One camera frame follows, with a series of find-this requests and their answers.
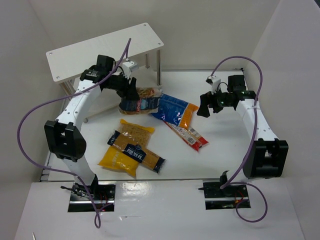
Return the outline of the fusilli bag with dark label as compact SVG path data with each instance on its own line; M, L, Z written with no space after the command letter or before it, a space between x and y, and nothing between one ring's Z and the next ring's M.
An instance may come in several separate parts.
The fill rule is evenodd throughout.
M157 113L162 90L157 87L137 87L139 100L124 100L119 104L119 111L124 115Z

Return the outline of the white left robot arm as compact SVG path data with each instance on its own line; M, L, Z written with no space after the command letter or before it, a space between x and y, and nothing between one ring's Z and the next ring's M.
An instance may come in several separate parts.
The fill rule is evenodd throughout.
M89 197L97 194L98 177L90 169L85 158L87 142L81 134L82 124L89 109L104 89L116 91L125 100L137 100L136 78L131 73L138 64L126 60L120 65L105 55L99 55L95 65L80 76L76 96L72 97L64 111L44 125L49 151L61 159L73 173L74 186L71 191Z

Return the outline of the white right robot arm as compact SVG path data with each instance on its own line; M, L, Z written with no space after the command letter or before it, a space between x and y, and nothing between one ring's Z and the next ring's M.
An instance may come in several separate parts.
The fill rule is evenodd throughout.
M208 118L210 109L217 114L224 108L233 108L241 117L251 137L249 147L240 167L232 177L221 177L221 188L229 186L240 171L247 179L271 179L282 175L289 145L272 131L263 112L257 95L248 90L243 75L228 77L227 91L221 90L222 81L216 76L209 76L206 82L211 90L200 96L197 115Z

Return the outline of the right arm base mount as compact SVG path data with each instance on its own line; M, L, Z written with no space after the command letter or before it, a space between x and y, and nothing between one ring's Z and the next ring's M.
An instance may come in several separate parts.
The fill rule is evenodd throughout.
M249 194L245 185L231 185L220 189L220 182L204 180L202 187L198 188L203 192L206 210L239 209L251 207Z

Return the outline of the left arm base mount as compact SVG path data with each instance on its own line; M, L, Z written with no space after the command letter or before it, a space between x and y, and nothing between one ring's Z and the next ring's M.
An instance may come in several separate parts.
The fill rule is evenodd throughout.
M69 213L94 212L94 207L90 201L88 193L83 187L76 183L72 187L61 186L62 189L70 191L68 205ZM113 212L115 209L115 181L100 181L96 186L95 193L92 194L94 204L102 212Z

